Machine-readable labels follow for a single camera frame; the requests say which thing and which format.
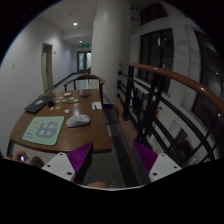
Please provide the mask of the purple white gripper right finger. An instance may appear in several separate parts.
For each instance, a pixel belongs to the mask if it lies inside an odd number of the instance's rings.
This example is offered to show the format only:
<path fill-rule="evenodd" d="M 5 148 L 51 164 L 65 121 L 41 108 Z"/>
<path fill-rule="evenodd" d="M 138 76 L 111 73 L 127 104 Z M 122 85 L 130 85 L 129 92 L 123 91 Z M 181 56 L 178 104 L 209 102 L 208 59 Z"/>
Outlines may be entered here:
<path fill-rule="evenodd" d="M 137 142 L 133 142 L 133 159 L 141 183 L 151 183 L 181 170 L 167 154 L 156 154 Z"/>

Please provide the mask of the person's hand holding phone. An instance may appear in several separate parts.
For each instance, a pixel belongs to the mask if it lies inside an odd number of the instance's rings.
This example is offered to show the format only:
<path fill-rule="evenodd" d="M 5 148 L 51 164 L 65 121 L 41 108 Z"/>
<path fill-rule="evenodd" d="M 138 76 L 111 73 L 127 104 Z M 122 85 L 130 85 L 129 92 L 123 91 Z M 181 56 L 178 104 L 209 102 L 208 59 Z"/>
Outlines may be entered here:
<path fill-rule="evenodd" d="M 44 162 L 38 156 L 34 156 L 32 159 L 29 159 L 25 151 L 16 151 L 11 157 L 6 156 L 6 159 L 20 163 L 28 161 L 30 165 L 38 168 L 42 168 L 44 166 Z"/>

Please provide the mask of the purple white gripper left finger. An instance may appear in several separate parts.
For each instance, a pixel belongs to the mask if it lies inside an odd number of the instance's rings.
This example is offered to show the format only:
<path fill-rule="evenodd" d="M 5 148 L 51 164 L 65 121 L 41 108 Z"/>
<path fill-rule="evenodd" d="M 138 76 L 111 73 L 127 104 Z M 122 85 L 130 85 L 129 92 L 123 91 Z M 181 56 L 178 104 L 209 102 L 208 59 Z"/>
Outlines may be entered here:
<path fill-rule="evenodd" d="M 93 143 L 84 144 L 69 153 L 59 152 L 42 169 L 70 182 L 81 184 L 91 164 Z"/>

